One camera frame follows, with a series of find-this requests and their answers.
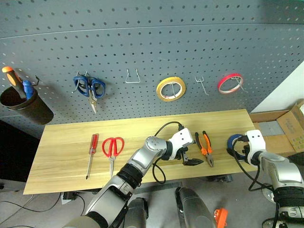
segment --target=white wall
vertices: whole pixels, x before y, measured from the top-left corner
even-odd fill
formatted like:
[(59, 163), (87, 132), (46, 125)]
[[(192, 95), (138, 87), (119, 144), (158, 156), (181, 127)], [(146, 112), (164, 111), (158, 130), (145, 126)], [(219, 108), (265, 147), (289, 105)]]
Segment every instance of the white wall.
[(302, 62), (252, 113), (284, 110), (304, 98), (304, 62)]

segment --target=gray pegboard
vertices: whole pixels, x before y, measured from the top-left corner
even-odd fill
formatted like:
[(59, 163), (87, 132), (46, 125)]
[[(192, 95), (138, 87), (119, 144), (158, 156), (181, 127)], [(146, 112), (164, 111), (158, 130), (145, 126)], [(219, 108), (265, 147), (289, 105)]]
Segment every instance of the gray pegboard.
[[(53, 110), (50, 124), (246, 108), (251, 111), (304, 59), (304, 3), (299, 1), (1, 1), (0, 63), (36, 88)], [(126, 84), (126, 69), (140, 84)], [(106, 83), (94, 114), (72, 94), (76, 71)], [(218, 81), (238, 72), (231, 95)], [(185, 95), (158, 99), (156, 86), (179, 76)], [(206, 96), (195, 76), (204, 76)], [(0, 79), (0, 92), (9, 83)], [(0, 118), (39, 137), (43, 127), (5, 107)]]

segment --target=wooden table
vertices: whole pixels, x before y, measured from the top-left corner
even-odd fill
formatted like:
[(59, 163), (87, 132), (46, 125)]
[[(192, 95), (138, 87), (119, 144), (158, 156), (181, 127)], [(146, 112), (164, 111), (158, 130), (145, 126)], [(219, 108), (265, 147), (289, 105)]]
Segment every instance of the wooden table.
[[(109, 160), (101, 151), (103, 140), (118, 136), (124, 138), (125, 148), (115, 160), (114, 173), (117, 173), (131, 155), (142, 147), (145, 139), (154, 135), (163, 124), (169, 121), (182, 123), (189, 128), (193, 138), (195, 138), (195, 132), (201, 133), (205, 130), (211, 140), (215, 167), (209, 166), (197, 145), (190, 145), (188, 157), (200, 158), (205, 162), (197, 166), (184, 166), (182, 161), (178, 160), (160, 161), (158, 164), (168, 180), (241, 172), (234, 158), (226, 152), (226, 143), (229, 136), (255, 128), (245, 109), (47, 125), (28, 176), (24, 194), (103, 187), (110, 179)], [(167, 140), (177, 131), (177, 124), (170, 124), (158, 134), (158, 137)], [(90, 177), (86, 180), (88, 151), (91, 136), (94, 133), (99, 133), (99, 141)], [(248, 171), (255, 170), (247, 164), (244, 164), (244, 167)], [(162, 180), (158, 170), (156, 175)], [(152, 181), (154, 178), (150, 169), (144, 176), (143, 182)]]

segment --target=scissors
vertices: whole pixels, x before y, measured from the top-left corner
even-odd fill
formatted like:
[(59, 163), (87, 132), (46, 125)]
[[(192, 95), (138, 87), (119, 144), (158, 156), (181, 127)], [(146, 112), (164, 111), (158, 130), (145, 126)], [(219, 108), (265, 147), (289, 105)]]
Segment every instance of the scissors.
[[(85, 75), (81, 75), (77, 72), (73, 81), (76, 85), (75, 91), (78, 90), (81, 94), (89, 97), (89, 104), (96, 114), (97, 99), (103, 97), (105, 94), (105, 83), (97, 78), (90, 77), (87, 72), (85, 72)], [(102, 93), (97, 92), (99, 88), (102, 88)]]
[[(122, 147), (119, 152), (117, 152), (116, 140), (120, 140), (122, 142)], [(107, 141), (110, 141), (108, 153), (105, 152), (105, 144)], [(104, 152), (105, 156), (107, 156), (110, 160), (110, 176), (111, 177), (113, 176), (113, 171), (114, 171), (114, 160), (121, 153), (123, 148), (124, 148), (124, 139), (121, 137), (108, 138), (108, 139), (104, 140), (104, 142), (103, 142), (103, 145), (102, 145), (103, 152)]]

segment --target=red scissors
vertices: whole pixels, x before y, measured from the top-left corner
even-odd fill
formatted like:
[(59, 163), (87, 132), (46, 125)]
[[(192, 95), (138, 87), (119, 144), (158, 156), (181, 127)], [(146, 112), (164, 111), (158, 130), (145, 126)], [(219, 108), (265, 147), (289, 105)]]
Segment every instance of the red scissors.
[[(117, 152), (116, 140), (120, 140), (122, 142), (122, 147), (119, 152)], [(105, 152), (105, 144), (107, 141), (110, 141), (108, 153)], [(104, 140), (104, 142), (103, 142), (103, 145), (102, 145), (103, 152), (104, 152), (105, 156), (107, 156), (110, 160), (110, 176), (111, 177), (113, 176), (113, 171), (114, 171), (114, 160), (121, 153), (123, 148), (124, 148), (124, 139), (121, 137), (108, 138), (108, 139)]]

